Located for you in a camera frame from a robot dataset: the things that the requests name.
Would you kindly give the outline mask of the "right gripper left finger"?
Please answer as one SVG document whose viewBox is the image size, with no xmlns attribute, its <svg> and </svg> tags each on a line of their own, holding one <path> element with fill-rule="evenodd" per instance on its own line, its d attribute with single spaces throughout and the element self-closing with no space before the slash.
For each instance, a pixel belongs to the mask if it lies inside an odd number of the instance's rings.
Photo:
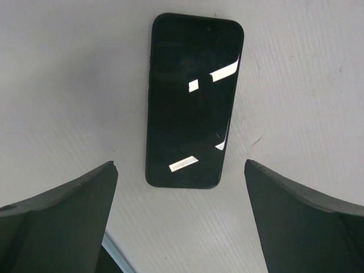
<svg viewBox="0 0 364 273">
<path fill-rule="evenodd" d="M 109 161 L 1 207 L 1 272 L 118 272 L 102 246 L 117 180 Z"/>
</svg>

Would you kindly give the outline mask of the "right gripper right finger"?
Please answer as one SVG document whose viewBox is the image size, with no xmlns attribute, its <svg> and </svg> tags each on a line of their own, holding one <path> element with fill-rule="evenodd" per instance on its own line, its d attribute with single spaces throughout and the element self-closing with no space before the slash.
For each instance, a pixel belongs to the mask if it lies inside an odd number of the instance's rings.
<svg viewBox="0 0 364 273">
<path fill-rule="evenodd" d="M 363 207 L 247 160 L 245 180 L 268 272 L 363 272 Z"/>
</svg>

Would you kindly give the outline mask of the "black phone case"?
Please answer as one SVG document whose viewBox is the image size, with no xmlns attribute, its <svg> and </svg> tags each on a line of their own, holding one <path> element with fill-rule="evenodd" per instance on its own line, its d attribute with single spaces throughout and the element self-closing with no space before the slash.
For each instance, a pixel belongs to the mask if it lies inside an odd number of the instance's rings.
<svg viewBox="0 0 364 273">
<path fill-rule="evenodd" d="M 163 188 L 221 179 L 244 41 L 233 20 L 164 13 L 151 30 L 145 177 Z"/>
</svg>

